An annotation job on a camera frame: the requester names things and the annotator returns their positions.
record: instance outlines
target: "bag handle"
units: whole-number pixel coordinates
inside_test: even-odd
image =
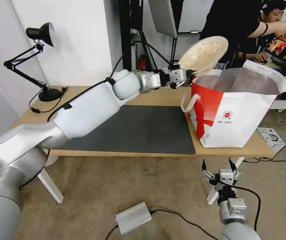
[[[189,111],[193,108],[193,106],[194,106],[194,104],[196,103],[196,101],[197,101],[198,99],[201,99],[201,97],[200,97],[198,94],[194,94],[194,96],[193,96],[192,99],[190,100],[189,105],[187,106],[186,109],[184,109],[183,103],[184,103],[184,101],[185,101],[186,92],[187,92],[187,91],[185,91],[185,93],[183,94],[183,96],[182,96],[182,101],[181,101],[181,109],[182,109],[183,112],[189,112]]]

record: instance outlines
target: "hand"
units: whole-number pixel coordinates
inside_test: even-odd
[[[277,31],[275,32],[275,35],[277,37],[286,33],[286,22],[276,22],[276,24],[277,24]]]
[[[263,63],[264,61],[268,60],[268,57],[265,53],[259,53],[253,57],[253,60]]]

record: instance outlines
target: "lamp arm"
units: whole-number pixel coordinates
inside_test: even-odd
[[[27,79],[28,81],[34,83],[34,84],[37,85],[38,87],[47,90],[47,89],[49,89],[49,88],[46,86],[46,83],[45,83],[45,84],[41,84],[41,83],[38,82],[36,79],[34,79],[34,78],[28,76],[27,74],[23,73],[22,71],[19,71],[18,69],[16,69],[16,66],[18,66],[19,64],[21,64],[21,63],[27,61],[28,59],[30,59],[30,58],[36,56],[37,54],[43,52],[43,46],[44,46],[44,45],[41,44],[41,43],[35,44],[33,47],[31,47],[30,49],[26,50],[25,52],[19,54],[18,56],[14,57],[14,58],[12,58],[12,59],[10,59],[10,60],[8,60],[8,61],[5,61],[5,62],[4,62],[4,66],[5,66],[6,68],[8,68],[9,70],[11,70],[11,71],[17,73],[19,76],[21,76],[21,77]],[[26,57],[26,58],[19,59],[19,57],[21,57],[21,56],[23,56],[24,54],[26,54],[26,53],[32,51],[32,50],[35,49],[35,48],[38,50],[38,52],[36,52],[36,53],[34,53],[34,54],[32,54],[32,55]]]

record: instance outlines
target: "paper plate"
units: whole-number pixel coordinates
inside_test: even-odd
[[[199,75],[215,67],[226,53],[229,42],[221,36],[205,38],[192,46],[179,60],[181,68],[195,70]]]

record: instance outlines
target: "table leg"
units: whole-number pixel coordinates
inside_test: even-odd
[[[62,203],[63,202],[63,194],[59,191],[56,187],[53,180],[50,178],[46,170],[43,170],[38,174],[39,180],[44,184],[47,190],[51,193],[51,195],[55,198],[56,202]]]
[[[240,157],[237,159],[237,161],[235,162],[235,166],[236,168],[239,168],[239,166],[241,165],[241,163],[243,162],[245,157]],[[206,200],[207,200],[207,203],[209,205],[212,205],[215,200],[218,198],[219,196],[219,193],[215,191],[214,188],[212,188],[212,190],[210,191],[209,195],[207,196]]]

